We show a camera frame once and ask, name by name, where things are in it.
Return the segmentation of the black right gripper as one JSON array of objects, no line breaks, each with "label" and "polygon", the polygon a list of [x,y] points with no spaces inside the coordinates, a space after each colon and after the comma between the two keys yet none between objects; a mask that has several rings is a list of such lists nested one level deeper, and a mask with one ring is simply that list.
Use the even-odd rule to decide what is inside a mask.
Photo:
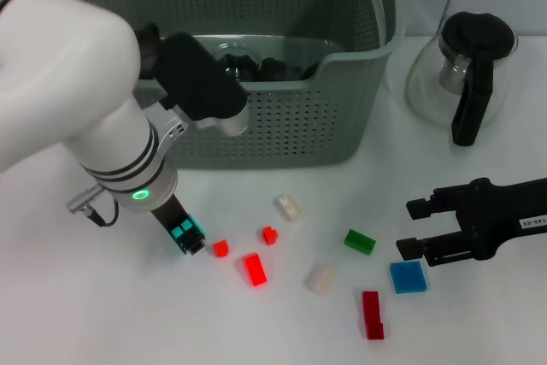
[{"label": "black right gripper", "polygon": [[546,180],[494,185],[487,178],[466,187],[443,187],[428,198],[408,201],[413,220],[456,211],[461,231],[396,242],[404,261],[424,257],[430,267],[463,260],[488,260],[514,238],[546,233]]}]

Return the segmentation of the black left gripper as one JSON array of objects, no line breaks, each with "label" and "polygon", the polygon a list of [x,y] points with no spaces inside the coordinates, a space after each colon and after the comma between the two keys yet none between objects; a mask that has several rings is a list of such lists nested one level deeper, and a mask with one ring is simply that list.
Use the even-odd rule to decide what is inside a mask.
[{"label": "black left gripper", "polygon": [[206,245],[205,239],[198,237],[191,238],[185,245],[185,229],[181,224],[189,218],[189,215],[175,195],[172,195],[162,206],[151,210],[151,214],[167,230],[168,235],[183,254],[188,251],[193,256]]}]

